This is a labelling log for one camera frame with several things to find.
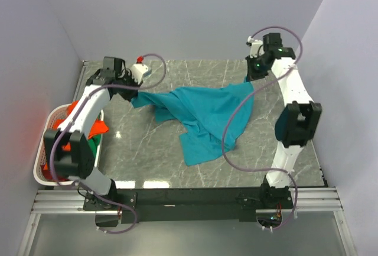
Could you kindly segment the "teal t shirt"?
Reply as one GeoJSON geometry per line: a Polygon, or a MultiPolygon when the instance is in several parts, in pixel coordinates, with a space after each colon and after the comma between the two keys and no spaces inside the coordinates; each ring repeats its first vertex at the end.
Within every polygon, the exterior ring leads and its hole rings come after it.
{"type": "Polygon", "coordinates": [[[139,92],[132,105],[152,105],[157,122],[176,119],[183,124],[187,130],[180,135],[184,162],[194,166],[235,148],[250,120],[254,101],[249,99],[243,106],[240,103],[253,90],[249,82],[223,88],[185,86],[170,92],[139,92]]]}

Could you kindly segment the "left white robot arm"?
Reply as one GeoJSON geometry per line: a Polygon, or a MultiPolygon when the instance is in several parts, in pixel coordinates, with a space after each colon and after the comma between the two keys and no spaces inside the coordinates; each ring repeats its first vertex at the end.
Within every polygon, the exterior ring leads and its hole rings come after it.
{"type": "Polygon", "coordinates": [[[54,181],[60,178],[80,182],[94,191],[97,203],[106,210],[118,202],[115,182],[95,166],[95,154],[89,145],[89,134],[101,110],[116,94],[130,101],[138,93],[143,78],[150,71],[138,57],[131,68],[116,57],[105,57],[103,67],[91,75],[84,92],[56,129],[44,133],[47,166],[54,181]]]}

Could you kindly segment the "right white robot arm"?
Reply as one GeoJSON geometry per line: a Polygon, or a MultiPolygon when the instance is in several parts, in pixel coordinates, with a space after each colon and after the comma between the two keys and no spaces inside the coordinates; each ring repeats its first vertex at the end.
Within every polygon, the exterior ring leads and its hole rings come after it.
{"type": "Polygon", "coordinates": [[[296,55],[292,48],[284,47],[280,33],[268,33],[262,40],[249,37],[247,80],[263,79],[272,73],[278,79],[284,109],[275,124],[278,142],[272,169],[267,172],[260,187],[259,201],[272,208],[289,198],[289,174],[295,162],[312,140],[322,113],[320,103],[313,101],[300,77],[296,55]]]}

